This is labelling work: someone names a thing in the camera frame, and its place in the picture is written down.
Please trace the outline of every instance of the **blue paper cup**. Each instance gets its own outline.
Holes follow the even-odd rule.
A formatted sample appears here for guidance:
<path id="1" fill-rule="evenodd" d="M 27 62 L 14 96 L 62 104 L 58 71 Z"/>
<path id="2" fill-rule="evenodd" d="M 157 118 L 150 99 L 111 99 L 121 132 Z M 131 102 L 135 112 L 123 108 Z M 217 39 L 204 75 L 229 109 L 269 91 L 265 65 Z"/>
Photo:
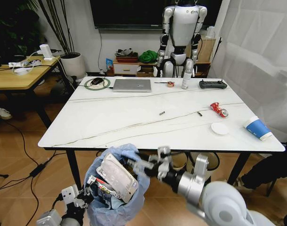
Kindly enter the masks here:
<path id="1" fill-rule="evenodd" d="M 251 117 L 244 127 L 262 141 L 273 135 L 257 116 Z"/>

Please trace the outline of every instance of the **wooden table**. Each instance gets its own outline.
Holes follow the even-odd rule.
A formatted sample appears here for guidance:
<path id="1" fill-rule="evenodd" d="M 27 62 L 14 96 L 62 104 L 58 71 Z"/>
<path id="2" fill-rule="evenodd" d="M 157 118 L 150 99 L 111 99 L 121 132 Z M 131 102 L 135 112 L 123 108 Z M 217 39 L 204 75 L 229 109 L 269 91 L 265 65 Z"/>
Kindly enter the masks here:
<path id="1" fill-rule="evenodd" d="M 53 59 L 50 61 L 43 60 L 42 56 L 32 56 L 29 59 L 41 60 L 42 66 L 34 67 L 31 72 L 25 75 L 16 75 L 12 73 L 12 70 L 4 70 L 8 69 L 8 65 L 2 65 L 0 67 L 0 93 L 4 93 L 9 100 L 12 99 L 12 93 L 25 93 L 28 95 L 33 106 L 35 106 L 36 112 L 48 128 L 51 124 L 51 120 L 46 114 L 42 103 L 36 96 L 34 89 L 43 81 L 47 72 L 52 71 L 56 66 L 59 67 L 69 94 L 73 93 L 73 89 L 70 86 L 68 79 L 65 77 L 61 64 L 58 63 L 60 56 L 57 56 L 58 60 Z"/>
<path id="2" fill-rule="evenodd" d="M 92 79 L 84 78 L 81 85 Z M 112 87 L 117 78 L 107 79 Z M 79 86 L 39 141 L 38 145 L 46 150 L 66 150 L 78 187 L 81 181 L 75 150 L 105 150 L 132 143 L 140 151 L 169 145 L 172 151 L 241 153 L 230 174 L 230 184 L 238 177 L 250 153 L 285 150 L 275 136 L 261 141 L 243 127 L 255 114 L 231 87 L 201 89 L 201 79 L 191 79 L 189 88 L 184 90 L 181 78 L 149 79 L 150 93 L 93 91 Z M 174 81 L 175 86 L 155 83 L 165 81 Z M 222 118 L 214 112 L 210 108 L 213 102 L 226 108 L 229 116 Z M 226 125 L 229 134 L 214 133 L 211 129 L 214 122 Z"/>

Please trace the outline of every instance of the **computer mouse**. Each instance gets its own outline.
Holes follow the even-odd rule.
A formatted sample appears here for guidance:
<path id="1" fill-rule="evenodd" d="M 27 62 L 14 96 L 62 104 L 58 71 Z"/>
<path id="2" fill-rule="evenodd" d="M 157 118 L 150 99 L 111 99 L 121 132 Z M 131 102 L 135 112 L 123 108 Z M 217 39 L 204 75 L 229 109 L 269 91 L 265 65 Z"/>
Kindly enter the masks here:
<path id="1" fill-rule="evenodd" d="M 103 82 L 104 80 L 102 78 L 95 78 L 91 81 L 91 84 L 92 85 L 98 85 L 100 84 L 101 82 Z"/>

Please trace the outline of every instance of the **mouse pad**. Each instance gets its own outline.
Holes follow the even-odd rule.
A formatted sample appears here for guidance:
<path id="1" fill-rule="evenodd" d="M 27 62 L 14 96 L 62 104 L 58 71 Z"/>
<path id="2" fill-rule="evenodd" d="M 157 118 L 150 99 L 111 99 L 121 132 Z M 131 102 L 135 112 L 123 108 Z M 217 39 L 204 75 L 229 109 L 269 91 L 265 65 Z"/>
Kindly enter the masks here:
<path id="1" fill-rule="evenodd" d="M 85 88 L 86 89 L 89 89 L 89 90 L 102 90 L 102 89 L 105 89 L 105 88 L 109 87 L 109 85 L 111 84 L 109 79 L 104 78 L 105 85 L 104 85 L 103 81 L 100 84 L 91 85 L 91 81 L 92 80 L 93 79 L 90 79 L 90 80 L 85 82 Z"/>

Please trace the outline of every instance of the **white table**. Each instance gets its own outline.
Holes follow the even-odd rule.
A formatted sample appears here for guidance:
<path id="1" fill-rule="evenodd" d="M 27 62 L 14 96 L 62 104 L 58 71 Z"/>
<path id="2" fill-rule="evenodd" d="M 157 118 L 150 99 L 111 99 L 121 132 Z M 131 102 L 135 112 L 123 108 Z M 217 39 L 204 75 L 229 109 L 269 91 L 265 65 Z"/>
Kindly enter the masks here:
<path id="1" fill-rule="evenodd" d="M 81 85 L 91 79 L 93 77 L 84 78 Z M 115 79 L 123 78 L 108 79 L 112 87 Z M 239 175 L 250 153 L 285 150 L 274 136 L 261 141 L 243 127 L 254 113 L 229 86 L 201 89 L 198 85 L 201 79 L 191 79 L 189 88 L 184 90 L 182 79 L 132 79 L 151 79 L 152 92 L 117 93 L 111 89 L 92 91 L 78 87 L 39 141 L 38 145 L 46 150 L 67 151 L 78 184 L 75 150 L 104 150 L 132 143 L 139 150 L 156 150 L 168 145 L 175 151 L 241 153 L 229 183 Z M 174 81 L 175 87 L 154 83 L 164 81 Z M 219 102 L 229 116 L 222 118 L 211 110 L 213 102 Z M 213 122 L 225 124 L 229 134 L 215 134 L 211 129 Z"/>

